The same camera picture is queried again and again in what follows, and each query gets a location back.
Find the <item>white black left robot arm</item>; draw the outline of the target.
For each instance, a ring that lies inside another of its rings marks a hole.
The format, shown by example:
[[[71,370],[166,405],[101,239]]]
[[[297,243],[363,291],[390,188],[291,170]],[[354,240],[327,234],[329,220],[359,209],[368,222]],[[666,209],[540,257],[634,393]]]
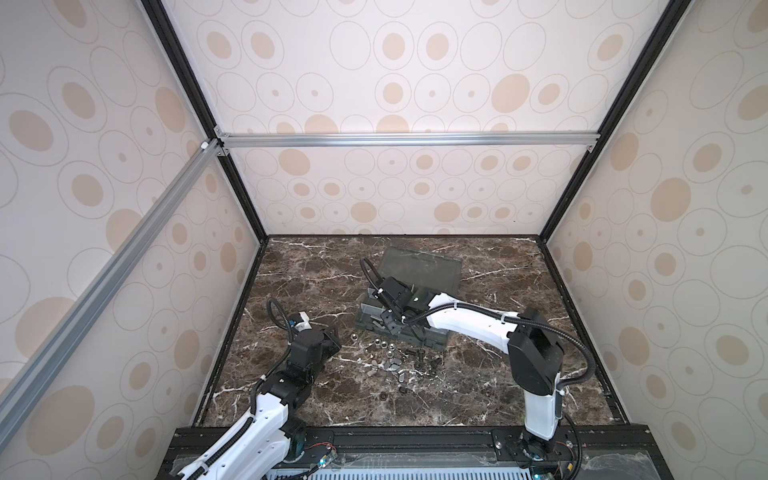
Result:
[[[174,479],[260,479],[303,450],[303,423],[294,417],[325,362],[341,350],[334,327],[292,329],[281,360],[261,378],[248,410]]]

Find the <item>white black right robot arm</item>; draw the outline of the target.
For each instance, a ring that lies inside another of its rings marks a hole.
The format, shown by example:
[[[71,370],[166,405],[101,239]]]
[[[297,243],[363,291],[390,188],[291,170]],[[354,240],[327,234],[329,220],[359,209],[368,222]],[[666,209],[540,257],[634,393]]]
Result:
[[[564,349],[537,310],[493,310],[393,277],[371,282],[370,293],[382,305],[382,321],[388,328],[447,330],[506,354],[512,377],[524,392],[528,437],[552,440],[562,418]]]

